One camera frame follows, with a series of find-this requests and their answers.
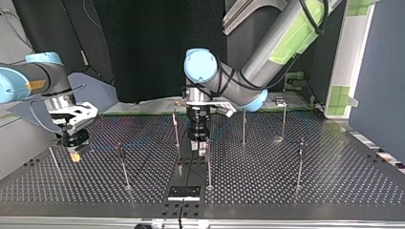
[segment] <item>white wall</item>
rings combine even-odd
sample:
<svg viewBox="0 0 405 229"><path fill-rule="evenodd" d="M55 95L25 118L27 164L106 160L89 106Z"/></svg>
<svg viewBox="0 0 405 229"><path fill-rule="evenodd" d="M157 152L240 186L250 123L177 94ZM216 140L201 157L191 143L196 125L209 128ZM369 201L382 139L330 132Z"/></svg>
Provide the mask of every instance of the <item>white wall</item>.
<svg viewBox="0 0 405 229"><path fill-rule="evenodd" d="M0 8L15 11L11 0L0 0ZM7 15L19 34L25 38L26 35L21 23L15 17L9 14L5 15ZM5 15L0 16L0 62L11 63L24 59L25 55L31 52L31 49L18 39L6 19L3 18Z"/></svg>
<svg viewBox="0 0 405 229"><path fill-rule="evenodd" d="M330 101L331 87L333 86L351 87L349 97L354 97L370 24L373 19L373 11L374 5L370 6L367 15L346 16L344 19L330 79L327 108ZM348 106L344 115L328 115L328 111L325 111L325 115L327 118L349 118L351 109L352 107Z"/></svg>
<svg viewBox="0 0 405 229"><path fill-rule="evenodd" d="M0 0L0 8L14 10L11 0ZM12 16L9 19L25 37L19 21ZM0 15L0 62L16 62L30 52ZM12 116L7 109L15 104L0 105L0 179L46 150L48 142L55 139L54 134Z"/></svg>

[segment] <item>green tape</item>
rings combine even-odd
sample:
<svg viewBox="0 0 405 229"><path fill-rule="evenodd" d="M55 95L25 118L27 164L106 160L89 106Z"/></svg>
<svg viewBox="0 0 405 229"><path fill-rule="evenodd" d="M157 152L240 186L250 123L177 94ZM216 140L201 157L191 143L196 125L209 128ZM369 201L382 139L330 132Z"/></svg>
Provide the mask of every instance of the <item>green tape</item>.
<svg viewBox="0 0 405 229"><path fill-rule="evenodd" d="M5 114L3 116L0 116L0 120L6 119L6 118L12 118L12 117L18 117L18 116L15 114Z"/></svg>
<svg viewBox="0 0 405 229"><path fill-rule="evenodd" d="M298 72L298 73L287 73L284 79L284 89L286 90L302 90L302 87L294 87L292 84L288 84L290 79L295 79L295 80L302 80L304 79L304 73L303 72Z"/></svg>
<svg viewBox="0 0 405 229"><path fill-rule="evenodd" d="M349 90L351 87L332 86L330 93L329 105L327 108L328 115L344 115L346 107L349 105Z"/></svg>
<svg viewBox="0 0 405 229"><path fill-rule="evenodd" d="M350 0L348 7L348 16L367 15L372 0Z"/></svg>
<svg viewBox="0 0 405 229"><path fill-rule="evenodd" d="M308 0L307 7L312 18L319 24L324 14L324 5L318 0ZM269 60L279 65L285 65L296 53L303 53L317 36L305 13L301 11L274 49Z"/></svg>

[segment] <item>metal rod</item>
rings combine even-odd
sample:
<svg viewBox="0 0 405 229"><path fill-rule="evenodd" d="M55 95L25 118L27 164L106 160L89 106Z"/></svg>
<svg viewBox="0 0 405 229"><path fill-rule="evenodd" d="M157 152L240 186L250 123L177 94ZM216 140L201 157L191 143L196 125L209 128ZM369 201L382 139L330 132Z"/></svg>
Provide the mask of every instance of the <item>metal rod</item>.
<svg viewBox="0 0 405 229"><path fill-rule="evenodd" d="M211 141L208 139L206 141L206 154L205 154L205 160L208 165L208 190L212 190L214 187L212 186L212 180L211 180Z"/></svg>
<svg viewBox="0 0 405 229"><path fill-rule="evenodd" d="M56 156L54 155L53 148L50 146L50 147L48 147L48 149L49 149L50 152L51 152L51 156L52 156L52 159L53 159L53 163L54 163L54 165L56 166L57 172L59 173L60 178L63 179L62 171L60 171L60 166L59 166L59 163L57 162Z"/></svg>
<svg viewBox="0 0 405 229"><path fill-rule="evenodd" d="M130 190L130 189L132 189L132 187L131 187L131 185L129 184L129 178L128 178L128 174L127 174L127 171L126 171L126 167L125 167L125 163L124 163L124 162L122 162L122 170L124 171L125 180L126 180L126 183L127 183L126 189L127 189L127 190Z"/></svg>
<svg viewBox="0 0 405 229"><path fill-rule="evenodd" d="M244 139L243 139L243 144L244 144L244 146L245 146L245 144L246 144L246 140L245 140L245 135L246 135L245 125L246 125L246 123L247 123L247 120L246 120L246 109L244 109Z"/></svg>
<svg viewBox="0 0 405 229"><path fill-rule="evenodd" d="M286 136L286 117L287 117L287 106L288 104L284 104L284 112L283 112L283 132L281 134L281 137L284 139Z"/></svg>
<svg viewBox="0 0 405 229"><path fill-rule="evenodd" d="M175 126L175 133L176 133L176 147L178 148L178 150L180 149L180 143L179 143L179 132L177 129L177 120L176 120L176 109L173 112L173 125Z"/></svg>
<svg viewBox="0 0 405 229"><path fill-rule="evenodd" d="M296 186L296 193L298 194L298 191L300 190L300 182L301 182L301 173L302 173L302 168L303 168L303 157L300 155L300 167L298 169L298 178L297 178L297 186Z"/></svg>
<svg viewBox="0 0 405 229"><path fill-rule="evenodd" d="M300 142L300 149L299 149L299 154L300 154L300 167L298 169L298 178L297 178L297 186L296 186L296 193L301 188L300 182L301 182L301 174L302 174L302 168L303 168L303 161L305 154L307 153L307 144L305 142L305 139L301 137L301 142Z"/></svg>

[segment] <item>black curtain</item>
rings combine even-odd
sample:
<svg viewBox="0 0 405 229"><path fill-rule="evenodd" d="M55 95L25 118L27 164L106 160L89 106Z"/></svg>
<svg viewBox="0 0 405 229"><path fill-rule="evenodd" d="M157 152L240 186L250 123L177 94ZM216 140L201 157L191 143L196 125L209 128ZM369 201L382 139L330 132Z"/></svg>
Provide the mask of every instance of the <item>black curtain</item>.
<svg viewBox="0 0 405 229"><path fill-rule="evenodd" d="M187 49L225 58L224 0L95 0L95 6L121 102L180 95Z"/></svg>

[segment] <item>metal base plate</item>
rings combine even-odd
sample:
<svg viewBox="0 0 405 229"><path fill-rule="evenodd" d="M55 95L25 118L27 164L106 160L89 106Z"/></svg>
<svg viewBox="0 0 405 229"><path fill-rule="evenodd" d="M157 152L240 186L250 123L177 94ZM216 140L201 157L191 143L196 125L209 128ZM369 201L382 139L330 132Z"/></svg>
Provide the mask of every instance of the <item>metal base plate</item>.
<svg viewBox="0 0 405 229"><path fill-rule="evenodd" d="M180 152L171 115L105 116L90 128L94 151L80 163L55 149L61 175L46 152L1 180L0 215L405 220L405 176L322 114L289 112L282 140L282 113L246 118L243 146L242 114L212 115L213 190L185 138L185 116L178 116ZM307 158L297 188L301 137ZM117 141L127 152L130 191ZM201 200L168 201L170 187L183 185L202 186Z"/></svg>

